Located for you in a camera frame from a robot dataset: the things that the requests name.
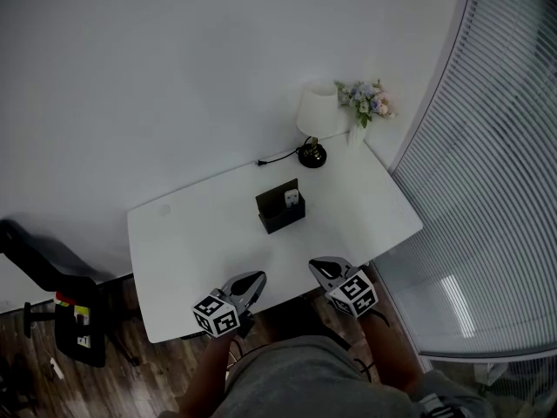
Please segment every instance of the black and white marker cube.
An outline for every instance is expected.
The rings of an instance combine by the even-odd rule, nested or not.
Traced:
[[[377,303],[373,283],[363,271],[358,271],[325,296],[339,311],[354,317],[361,316]]]
[[[193,307],[193,315],[199,326],[214,338],[240,326],[236,308],[212,295]]]

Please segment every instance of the black box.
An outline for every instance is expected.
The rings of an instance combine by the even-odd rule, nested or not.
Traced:
[[[258,203],[259,218],[267,233],[274,233],[278,229],[305,217],[305,200],[301,193],[297,205],[290,208],[286,207],[285,192],[292,189],[298,189],[298,179],[293,179],[255,197]]]

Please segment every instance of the vertical blind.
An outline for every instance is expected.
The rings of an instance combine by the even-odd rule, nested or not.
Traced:
[[[375,260],[422,354],[557,347],[557,0],[468,0],[393,173],[424,229]]]

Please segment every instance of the white vase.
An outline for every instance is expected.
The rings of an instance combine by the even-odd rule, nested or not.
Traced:
[[[360,123],[354,124],[348,133],[348,145],[358,147],[364,142],[366,137],[366,129]]]

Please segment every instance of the floor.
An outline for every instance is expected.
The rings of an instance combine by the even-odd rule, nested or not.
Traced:
[[[141,365],[132,367],[107,343],[106,366],[86,366],[70,360],[56,350],[52,322],[37,323],[32,330],[31,339],[27,339],[23,334],[23,312],[1,315],[0,355],[9,364],[17,354],[24,357],[37,396],[35,410],[26,408],[19,411],[18,416],[152,418],[163,410],[177,410],[177,398],[187,389],[198,358],[209,338],[202,336],[151,344],[140,319],[134,279],[112,281],[103,289],[113,310],[124,312],[129,317],[121,322],[117,334],[131,353],[140,359]],[[379,288],[378,296],[384,295],[381,291]],[[321,320],[352,344],[349,352],[351,356],[360,358],[365,364],[371,363],[372,355],[357,322],[327,305],[327,300],[318,290],[309,293],[308,298]],[[50,303],[39,306],[34,311],[51,309]],[[400,338],[409,346],[395,312],[388,311],[386,315],[398,330]],[[266,331],[269,326],[256,315],[255,327],[245,340],[240,340],[244,352],[267,343]],[[232,352],[238,357],[236,348]],[[64,380],[59,380],[54,375],[49,366],[49,354],[54,355],[64,371]],[[372,381],[380,382],[373,368]]]

